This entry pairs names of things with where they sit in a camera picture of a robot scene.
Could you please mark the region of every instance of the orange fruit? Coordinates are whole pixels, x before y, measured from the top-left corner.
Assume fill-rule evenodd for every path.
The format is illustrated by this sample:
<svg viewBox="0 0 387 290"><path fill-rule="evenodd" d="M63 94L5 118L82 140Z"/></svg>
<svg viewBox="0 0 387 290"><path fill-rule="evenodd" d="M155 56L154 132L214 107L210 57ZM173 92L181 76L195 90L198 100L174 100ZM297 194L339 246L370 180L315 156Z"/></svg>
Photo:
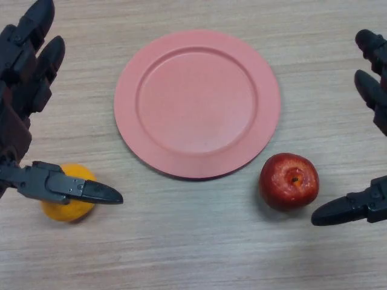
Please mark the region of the orange fruit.
<svg viewBox="0 0 387 290"><path fill-rule="evenodd" d="M85 166L79 164L64 164L61 165L62 170L66 175L96 180L94 174L88 170ZM58 221L58 222L73 222L76 221L87 213L89 213L95 204L90 204L88 202L77 201L75 199L71 199L69 204L54 204L51 202L42 201L42 210L49 218Z"/></svg>

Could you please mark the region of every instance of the apple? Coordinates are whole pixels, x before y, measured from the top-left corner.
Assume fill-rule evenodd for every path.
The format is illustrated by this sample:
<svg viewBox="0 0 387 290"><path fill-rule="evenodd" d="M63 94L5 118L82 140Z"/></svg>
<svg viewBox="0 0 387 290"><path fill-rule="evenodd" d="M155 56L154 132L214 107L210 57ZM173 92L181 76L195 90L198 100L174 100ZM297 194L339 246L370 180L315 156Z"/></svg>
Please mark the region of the apple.
<svg viewBox="0 0 387 290"><path fill-rule="evenodd" d="M319 193L319 175L306 158L280 153L269 158L259 177L263 200L275 210L288 211L313 202Z"/></svg>

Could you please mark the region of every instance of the pink plate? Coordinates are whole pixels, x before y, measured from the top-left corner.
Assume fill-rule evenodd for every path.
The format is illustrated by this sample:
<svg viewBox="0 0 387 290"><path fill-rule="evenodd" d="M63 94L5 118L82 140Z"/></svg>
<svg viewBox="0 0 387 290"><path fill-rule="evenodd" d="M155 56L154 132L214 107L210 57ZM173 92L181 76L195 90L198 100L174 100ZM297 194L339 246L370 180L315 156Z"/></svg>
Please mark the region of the pink plate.
<svg viewBox="0 0 387 290"><path fill-rule="evenodd" d="M266 146L281 99L267 62L234 37L206 30L170 34L124 69L115 119L145 163L183 178L230 173Z"/></svg>

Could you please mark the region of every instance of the wooden table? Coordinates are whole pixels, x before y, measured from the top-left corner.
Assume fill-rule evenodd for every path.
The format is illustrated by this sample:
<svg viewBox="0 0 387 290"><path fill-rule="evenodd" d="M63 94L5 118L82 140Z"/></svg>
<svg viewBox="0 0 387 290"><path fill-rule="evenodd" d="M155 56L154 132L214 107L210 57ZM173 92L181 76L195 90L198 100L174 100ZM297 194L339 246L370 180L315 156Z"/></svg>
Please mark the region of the wooden table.
<svg viewBox="0 0 387 290"><path fill-rule="evenodd" d="M1 0L0 27L31 3ZM385 0L57 0L48 39L65 38L66 58L52 99L33 116L24 163L84 164L125 204L60 224L9 190L0 201L0 289L386 289L386 222L310 224L318 206L386 174L386 139L353 83L357 69L370 70L354 36L363 28L387 34L386 14ZM112 110L134 53L191 28L248 42L282 91L281 121L263 153L208 182L142 165ZM321 179L317 201L292 215L254 198L264 161L283 151L311 159Z"/></svg>

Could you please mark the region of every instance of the robotic hand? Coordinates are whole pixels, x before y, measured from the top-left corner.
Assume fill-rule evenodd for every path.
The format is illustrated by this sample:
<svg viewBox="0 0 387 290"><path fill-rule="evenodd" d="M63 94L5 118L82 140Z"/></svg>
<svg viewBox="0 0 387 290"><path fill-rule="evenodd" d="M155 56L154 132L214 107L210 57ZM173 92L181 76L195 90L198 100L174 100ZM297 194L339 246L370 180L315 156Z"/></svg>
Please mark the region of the robotic hand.
<svg viewBox="0 0 387 290"><path fill-rule="evenodd" d="M375 112L375 125L387 136L387 40L369 30L356 36L363 56L372 63L372 71L382 77L380 83L364 71L355 74L355 84L367 107ZM371 186L359 193L331 201L316 210L314 225L337 225L367 218L368 222L387 219L387 176L371 181Z"/></svg>
<svg viewBox="0 0 387 290"><path fill-rule="evenodd" d="M0 34L0 197L13 187L28 198L59 204L70 199L122 204L113 188L66 176L58 165L35 161L19 167L31 144L30 115L49 101L65 55L65 42L57 36L36 58L53 20L53 0L38 0L18 26L8 25Z"/></svg>

